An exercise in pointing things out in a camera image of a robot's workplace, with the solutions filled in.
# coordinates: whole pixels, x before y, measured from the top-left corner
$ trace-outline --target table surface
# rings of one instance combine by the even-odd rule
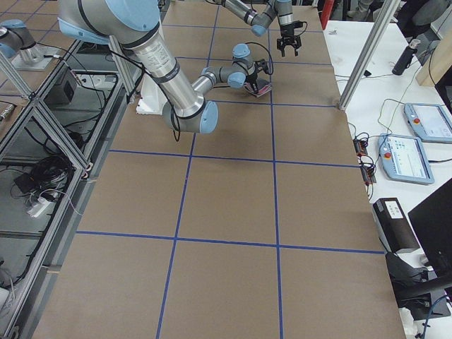
[[[282,59],[276,23],[256,38],[220,6],[172,3],[191,81],[257,41],[274,89],[212,90],[217,129],[179,143],[129,107],[35,339],[404,338],[317,10],[295,15],[304,47]]]
[[[359,53],[371,30],[372,23],[330,21],[324,31],[331,62],[333,64],[338,87],[343,91],[346,81],[340,76],[349,76],[355,66]],[[396,24],[389,24],[380,44],[378,45],[367,70],[371,76],[380,78],[364,78],[360,81],[349,106],[346,109],[348,121],[357,128],[357,133],[367,132],[370,136],[387,133],[387,129],[378,123],[381,121],[390,125],[394,134],[415,136],[410,129],[403,105],[387,102],[381,109],[383,101],[391,98],[401,102],[422,102],[443,105],[442,99],[434,88],[422,87],[417,84],[415,74],[420,69],[416,60],[401,76],[392,75],[393,65],[402,54],[407,42]],[[369,140],[368,151],[373,159],[378,157],[378,138]],[[440,143],[423,143],[429,160],[449,159],[452,157],[452,145]],[[388,179],[381,163],[376,171],[376,184],[371,203],[379,198],[396,197],[404,212],[408,213],[418,203],[452,177],[451,163],[431,164],[435,182],[431,185],[409,184]],[[422,250],[402,256],[412,266],[420,267],[419,257]],[[433,319],[432,327],[428,330],[428,337],[433,339],[449,339],[452,333],[452,318]]]

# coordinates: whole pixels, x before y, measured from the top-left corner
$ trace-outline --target white desk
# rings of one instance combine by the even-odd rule
[[[351,74],[371,27],[372,23],[328,22],[324,35],[336,75],[349,76]],[[372,73],[371,76],[391,74],[394,63],[397,62],[406,45],[406,40],[397,25],[390,24],[367,67],[367,70]],[[365,78],[361,80],[357,91],[346,109],[348,120],[356,126],[357,133],[365,131],[370,136],[386,133],[386,129],[377,122],[381,105],[386,98],[401,102],[443,104],[434,88],[421,87],[417,84],[414,75],[419,68],[420,63],[416,61],[401,76],[391,75],[382,78]],[[346,83],[346,81],[338,81],[340,92],[343,91]],[[410,87],[403,96],[405,89],[410,83]],[[393,133],[414,136],[403,114],[403,105],[398,105],[397,108],[396,106],[397,104],[395,102],[386,102],[382,114],[382,122],[388,125],[393,112],[395,112],[394,120],[391,124]],[[368,152],[374,160],[377,159],[378,155],[377,145],[377,137],[369,140]],[[424,143],[424,149],[429,160],[449,159],[452,157],[452,145]],[[379,198],[395,196],[400,201],[405,213],[408,213],[430,195],[430,193],[452,177],[452,164],[450,162],[431,164],[431,166],[435,182],[432,185],[425,186],[389,180],[379,162],[376,171],[377,183],[374,185],[374,194],[371,203]],[[419,250],[403,258],[412,266],[420,266],[419,255],[421,253]],[[429,324],[432,327],[427,330],[427,338],[451,338],[452,317],[433,319]],[[422,330],[421,321],[418,321],[417,325]]]

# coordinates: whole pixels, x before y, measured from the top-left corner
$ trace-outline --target red object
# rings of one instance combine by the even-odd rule
[[[322,24],[322,30],[325,30],[326,23],[330,20],[331,11],[333,10],[334,0],[326,0],[322,9],[322,16],[320,17],[320,23]]]

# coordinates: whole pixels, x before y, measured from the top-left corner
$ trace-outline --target white cable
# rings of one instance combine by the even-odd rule
[[[76,207],[75,207],[74,204],[72,203],[71,198],[69,198],[69,195],[66,194],[66,193],[63,192],[63,191],[58,190],[58,189],[45,189],[44,191],[42,191],[42,192],[40,193],[40,195],[38,196],[38,198],[41,198],[41,196],[42,196],[45,192],[49,192],[49,191],[53,191],[53,192],[57,192],[57,193],[60,193],[60,194],[65,195],[65,196],[67,197],[67,199],[69,200],[69,205],[71,205],[73,211],[74,211],[75,213],[77,213],[78,215],[80,215],[80,216],[83,215],[83,213],[78,212],[78,210],[76,209]]]

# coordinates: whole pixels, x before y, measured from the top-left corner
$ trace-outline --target end effector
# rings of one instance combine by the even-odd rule
[[[0,23],[0,52],[7,58],[19,52],[26,64],[36,64],[44,59],[44,52],[36,44],[27,26],[18,19]]]
[[[251,31],[258,37],[262,36],[268,27],[270,27],[273,20],[278,17],[281,38],[277,39],[276,47],[281,51],[283,57],[285,57],[286,46],[292,46],[295,51],[295,56],[298,55],[302,41],[300,36],[295,34],[295,30],[302,28],[303,22],[294,20],[291,0],[269,0],[267,7],[262,13],[254,11],[240,0],[213,1],[233,12],[233,14],[241,18],[246,24],[250,25]]]

